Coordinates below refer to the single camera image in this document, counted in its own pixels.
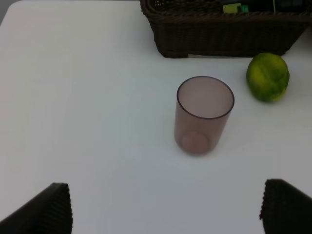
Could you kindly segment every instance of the cup rim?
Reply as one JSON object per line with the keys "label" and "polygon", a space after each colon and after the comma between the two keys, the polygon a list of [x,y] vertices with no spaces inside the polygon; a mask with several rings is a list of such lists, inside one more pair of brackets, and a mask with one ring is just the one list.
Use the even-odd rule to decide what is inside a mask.
{"label": "cup rim", "polygon": [[[223,115],[221,115],[221,116],[213,117],[213,118],[205,118],[205,117],[196,116],[196,115],[190,113],[189,111],[187,111],[187,110],[182,106],[182,104],[181,104],[181,102],[180,102],[180,100],[179,100],[179,91],[180,91],[180,88],[183,86],[183,84],[185,84],[185,83],[188,82],[189,80],[194,79],[194,78],[199,78],[199,77],[215,79],[215,80],[217,80],[217,81],[223,83],[223,84],[229,89],[229,91],[230,91],[231,94],[232,94],[233,103],[232,103],[232,106],[230,107],[230,109],[229,109],[225,114],[223,114]],[[233,107],[234,107],[234,103],[235,103],[234,93],[233,93],[233,91],[230,89],[230,87],[229,87],[226,83],[224,83],[223,81],[221,81],[221,80],[219,80],[219,79],[217,79],[217,78],[208,77],[208,76],[196,76],[196,77],[191,77],[191,78],[188,78],[187,80],[185,80],[182,84],[180,84],[179,88],[177,89],[176,99],[177,99],[177,101],[178,101],[180,107],[181,107],[186,113],[188,113],[189,115],[191,115],[191,116],[193,116],[193,117],[200,118],[200,119],[218,119],[218,118],[222,118],[222,117],[226,116],[227,114],[229,114],[229,113],[231,112],[231,110],[232,110]]]}

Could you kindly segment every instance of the lime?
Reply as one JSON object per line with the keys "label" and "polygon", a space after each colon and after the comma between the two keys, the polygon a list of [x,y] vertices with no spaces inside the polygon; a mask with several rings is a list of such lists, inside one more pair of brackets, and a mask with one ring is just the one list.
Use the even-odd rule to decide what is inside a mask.
{"label": "lime", "polygon": [[286,92],[289,71],[281,56],[261,53],[253,58],[247,70],[251,93],[261,101],[277,101]]}

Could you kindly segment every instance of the cup bottom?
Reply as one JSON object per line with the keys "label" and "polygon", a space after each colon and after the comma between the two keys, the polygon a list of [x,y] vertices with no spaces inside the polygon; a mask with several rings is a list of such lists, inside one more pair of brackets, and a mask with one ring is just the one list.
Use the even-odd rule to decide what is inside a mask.
{"label": "cup bottom", "polygon": [[182,135],[180,147],[191,154],[203,154],[210,150],[210,143],[202,133],[189,131]]}

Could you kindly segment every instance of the table surface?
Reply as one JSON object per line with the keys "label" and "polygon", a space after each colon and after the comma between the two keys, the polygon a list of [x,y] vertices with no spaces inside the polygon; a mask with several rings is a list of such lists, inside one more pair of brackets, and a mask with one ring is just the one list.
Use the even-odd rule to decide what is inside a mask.
{"label": "table surface", "polygon": [[[283,57],[277,103],[248,91],[250,58],[163,58],[139,2],[22,1],[0,27],[0,219],[67,182],[73,234],[263,234],[268,178],[312,195],[312,33]],[[217,148],[183,153],[176,91],[227,83],[235,107]]]}

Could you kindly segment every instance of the wicker basket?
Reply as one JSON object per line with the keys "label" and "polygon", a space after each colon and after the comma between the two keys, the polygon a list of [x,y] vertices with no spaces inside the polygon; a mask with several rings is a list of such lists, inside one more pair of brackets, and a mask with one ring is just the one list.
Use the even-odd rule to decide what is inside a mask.
{"label": "wicker basket", "polygon": [[307,12],[222,14],[216,0],[140,0],[158,51],[169,58],[191,55],[253,57],[282,55],[312,22]]}

